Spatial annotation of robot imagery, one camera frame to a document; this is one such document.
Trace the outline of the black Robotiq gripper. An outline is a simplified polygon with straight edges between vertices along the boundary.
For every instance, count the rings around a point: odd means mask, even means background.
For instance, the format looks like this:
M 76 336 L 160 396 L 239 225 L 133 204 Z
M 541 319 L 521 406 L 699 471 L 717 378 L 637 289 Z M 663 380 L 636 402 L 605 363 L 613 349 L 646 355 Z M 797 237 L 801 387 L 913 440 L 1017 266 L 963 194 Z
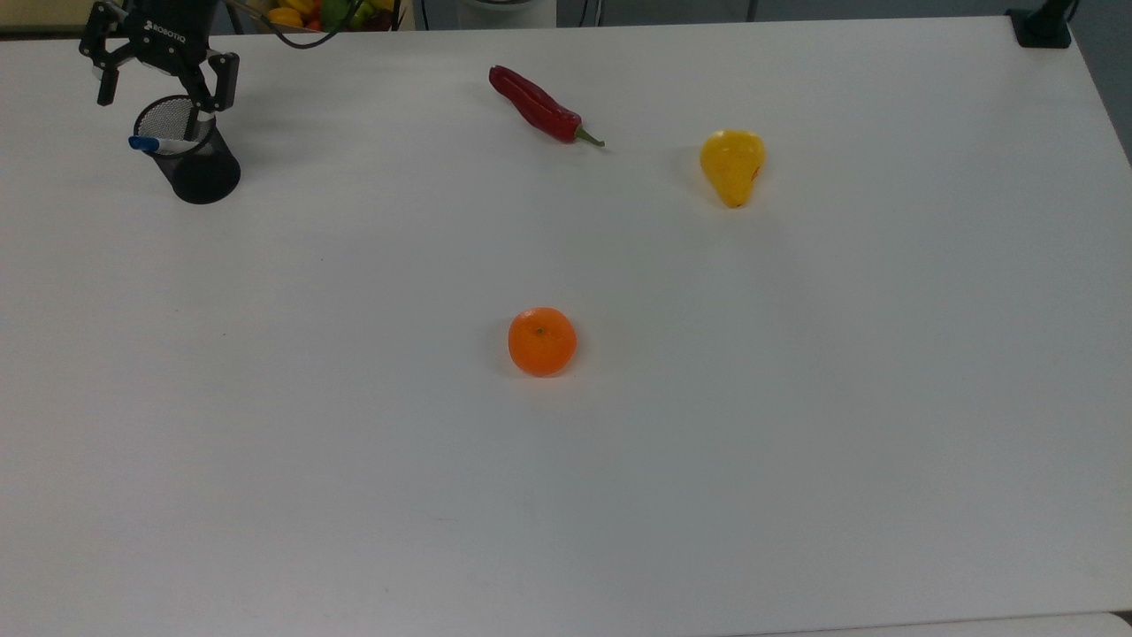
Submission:
M 218 1 L 111 1 L 92 5 L 80 34 L 80 54 L 98 79 L 97 104 L 113 104 L 119 68 L 129 60 L 180 72 L 192 106 L 216 113 L 234 105 L 240 58 L 211 48 L 211 28 Z M 201 64 L 209 64 L 215 86 L 209 88 Z

